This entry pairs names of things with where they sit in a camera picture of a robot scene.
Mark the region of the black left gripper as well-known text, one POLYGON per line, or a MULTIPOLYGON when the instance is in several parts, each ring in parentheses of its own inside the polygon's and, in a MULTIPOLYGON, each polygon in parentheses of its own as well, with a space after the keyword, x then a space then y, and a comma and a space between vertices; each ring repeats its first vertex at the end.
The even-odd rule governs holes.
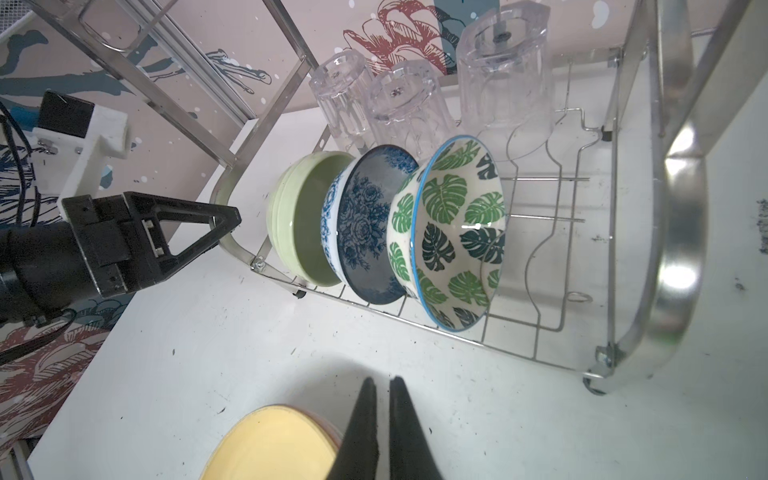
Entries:
POLYGON ((68 221, 1 232, 1 322, 162 283, 241 224, 237 208, 146 193, 64 200, 68 221))

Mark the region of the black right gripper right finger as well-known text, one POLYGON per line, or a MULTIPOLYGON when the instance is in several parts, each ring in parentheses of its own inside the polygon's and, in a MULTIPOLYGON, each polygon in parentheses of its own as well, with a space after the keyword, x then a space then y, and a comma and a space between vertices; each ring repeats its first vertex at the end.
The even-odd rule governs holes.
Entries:
POLYGON ((389 467, 391 479, 442 479, 402 377, 389 387, 389 467))

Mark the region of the light green bowl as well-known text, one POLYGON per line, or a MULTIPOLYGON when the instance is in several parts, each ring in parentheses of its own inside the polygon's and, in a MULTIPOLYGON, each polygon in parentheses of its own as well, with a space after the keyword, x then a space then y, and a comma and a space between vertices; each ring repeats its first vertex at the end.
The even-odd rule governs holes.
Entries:
POLYGON ((273 250, 291 275, 320 287, 340 282, 323 252, 321 217, 331 184, 352 160, 339 151, 309 154, 289 167, 269 194, 266 221, 273 250))

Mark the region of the blue white patterned bowl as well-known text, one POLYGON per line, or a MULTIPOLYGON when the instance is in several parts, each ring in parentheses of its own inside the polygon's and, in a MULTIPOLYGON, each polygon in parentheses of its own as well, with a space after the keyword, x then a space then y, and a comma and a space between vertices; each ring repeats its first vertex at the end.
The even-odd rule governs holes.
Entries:
POLYGON ((353 160, 331 183, 321 241, 334 274, 360 299, 386 305, 405 295, 386 252, 392 199, 418 163, 405 149, 380 145, 353 160))

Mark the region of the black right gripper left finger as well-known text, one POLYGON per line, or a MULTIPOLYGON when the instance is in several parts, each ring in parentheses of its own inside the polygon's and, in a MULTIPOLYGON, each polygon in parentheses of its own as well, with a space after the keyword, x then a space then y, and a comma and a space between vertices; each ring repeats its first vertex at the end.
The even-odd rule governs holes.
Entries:
POLYGON ((377 390, 367 377, 327 479, 375 479, 378 461, 377 390))

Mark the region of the green leaf patterned bowl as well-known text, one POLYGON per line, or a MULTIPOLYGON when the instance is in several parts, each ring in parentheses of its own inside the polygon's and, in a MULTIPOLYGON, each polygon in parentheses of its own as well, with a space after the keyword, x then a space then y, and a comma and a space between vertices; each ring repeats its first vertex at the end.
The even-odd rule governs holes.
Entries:
POLYGON ((462 332, 488 313, 505 255, 507 206, 497 165, 477 138, 447 140, 410 174, 389 211, 396 279, 440 328, 462 332))

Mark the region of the yellow plate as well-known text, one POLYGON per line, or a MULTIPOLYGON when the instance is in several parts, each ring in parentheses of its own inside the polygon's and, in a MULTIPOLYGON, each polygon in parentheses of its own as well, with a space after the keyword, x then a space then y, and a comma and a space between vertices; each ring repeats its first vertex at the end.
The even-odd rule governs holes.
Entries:
POLYGON ((203 479, 324 479, 338 445, 308 414, 270 405, 245 416, 210 456, 203 479))

